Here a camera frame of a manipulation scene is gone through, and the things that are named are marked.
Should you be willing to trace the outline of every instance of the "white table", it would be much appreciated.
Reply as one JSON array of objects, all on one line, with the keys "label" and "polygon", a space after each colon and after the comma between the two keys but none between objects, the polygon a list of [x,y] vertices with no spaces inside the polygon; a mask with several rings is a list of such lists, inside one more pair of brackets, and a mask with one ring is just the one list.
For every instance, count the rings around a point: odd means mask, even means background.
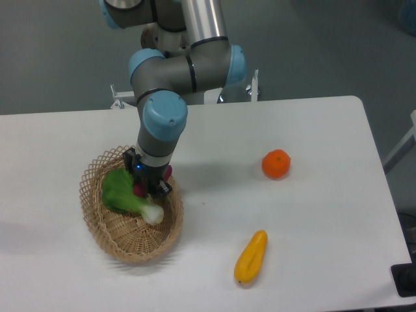
[{"label": "white table", "polygon": [[[0,311],[334,311],[412,304],[390,266],[409,263],[356,97],[189,107],[172,159],[183,232],[160,261],[119,263],[83,221],[79,182],[105,150],[134,144],[133,110],[0,116]],[[281,181],[261,159],[292,158]],[[235,262],[258,229],[263,269]]]}]

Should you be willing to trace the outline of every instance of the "metal arm tube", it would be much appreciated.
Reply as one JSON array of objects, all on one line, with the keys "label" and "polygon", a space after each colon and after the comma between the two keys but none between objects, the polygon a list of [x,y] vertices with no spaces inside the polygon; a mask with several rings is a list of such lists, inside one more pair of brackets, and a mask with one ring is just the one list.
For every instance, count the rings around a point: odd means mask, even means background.
[{"label": "metal arm tube", "polygon": [[191,45],[227,36],[220,0],[182,0],[182,9]]}]

